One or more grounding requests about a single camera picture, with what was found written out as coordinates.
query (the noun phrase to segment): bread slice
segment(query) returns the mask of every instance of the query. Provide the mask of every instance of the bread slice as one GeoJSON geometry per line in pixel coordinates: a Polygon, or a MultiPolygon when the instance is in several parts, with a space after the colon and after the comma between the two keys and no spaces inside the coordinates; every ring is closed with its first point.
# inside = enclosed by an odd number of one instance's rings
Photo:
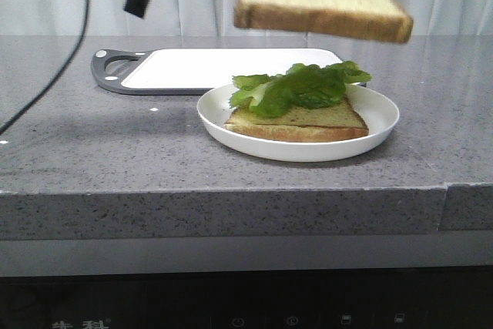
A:
{"type": "Polygon", "coordinates": [[[349,100],[333,107],[306,109],[295,106],[284,116],[264,118],[248,110],[235,109],[224,127],[235,133],[261,139],[295,143],[326,143],[368,135],[363,119],[349,100]]]}
{"type": "Polygon", "coordinates": [[[238,0],[234,25],[405,43],[413,18],[396,0],[238,0]]]}

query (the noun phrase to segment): lettuce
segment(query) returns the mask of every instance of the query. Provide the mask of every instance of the lettuce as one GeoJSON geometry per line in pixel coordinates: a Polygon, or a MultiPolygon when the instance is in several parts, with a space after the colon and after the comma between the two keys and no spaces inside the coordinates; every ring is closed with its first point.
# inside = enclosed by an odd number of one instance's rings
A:
{"type": "Polygon", "coordinates": [[[238,91],[232,94],[230,106],[247,106],[263,117],[280,117],[292,106],[335,106],[342,101],[346,84],[370,80],[371,75],[353,61],[325,67],[297,63],[284,75],[234,76],[233,84],[238,91]]]}

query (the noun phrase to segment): toasted bread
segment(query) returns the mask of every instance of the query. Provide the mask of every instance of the toasted bread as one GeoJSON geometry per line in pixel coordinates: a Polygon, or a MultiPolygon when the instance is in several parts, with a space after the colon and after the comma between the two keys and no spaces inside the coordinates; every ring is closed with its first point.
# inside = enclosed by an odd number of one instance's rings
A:
{"type": "Polygon", "coordinates": [[[396,0],[238,0],[234,25],[405,43],[413,18],[396,0]]]}
{"type": "Polygon", "coordinates": [[[247,107],[240,107],[233,111],[224,127],[256,138],[295,143],[326,143],[368,135],[366,123],[347,98],[327,108],[294,106],[277,118],[260,117],[247,107]]]}

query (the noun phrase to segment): white plate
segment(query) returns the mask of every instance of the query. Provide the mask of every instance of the white plate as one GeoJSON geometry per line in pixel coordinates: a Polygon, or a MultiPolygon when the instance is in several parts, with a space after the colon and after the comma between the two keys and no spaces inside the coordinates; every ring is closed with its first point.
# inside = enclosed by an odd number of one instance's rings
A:
{"type": "Polygon", "coordinates": [[[233,111],[229,99],[233,84],[205,93],[197,110],[209,134],[225,146],[251,156],[291,162],[320,162],[357,156],[379,146],[399,120],[399,108],[386,96],[369,88],[347,86],[347,96],[366,122],[368,136],[332,143],[289,143],[233,133],[223,128],[233,111]]]}

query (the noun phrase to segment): black cable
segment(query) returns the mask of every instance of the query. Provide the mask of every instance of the black cable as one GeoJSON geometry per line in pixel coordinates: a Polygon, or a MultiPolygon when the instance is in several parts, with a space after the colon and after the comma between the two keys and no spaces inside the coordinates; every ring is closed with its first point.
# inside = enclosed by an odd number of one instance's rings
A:
{"type": "Polygon", "coordinates": [[[72,60],[74,59],[75,55],[79,51],[80,46],[82,45],[82,42],[84,41],[84,38],[86,37],[87,25],[89,23],[89,6],[90,6],[90,0],[86,0],[86,6],[84,9],[84,19],[82,22],[82,30],[80,32],[77,43],[75,44],[69,57],[66,59],[66,61],[63,63],[63,65],[60,67],[58,72],[52,77],[52,79],[49,81],[49,83],[41,90],[41,92],[39,92],[37,96],[35,96],[30,102],[28,102],[25,106],[23,106],[20,111],[18,111],[9,121],[7,121],[0,128],[0,135],[3,134],[5,131],[7,131],[7,129],[10,126],[12,126],[14,123],[16,123],[18,119],[20,119],[26,112],[28,112],[29,109],[33,105],[35,105],[55,85],[55,83],[60,79],[60,77],[62,77],[65,70],[67,70],[70,63],[72,63],[72,60]]]}

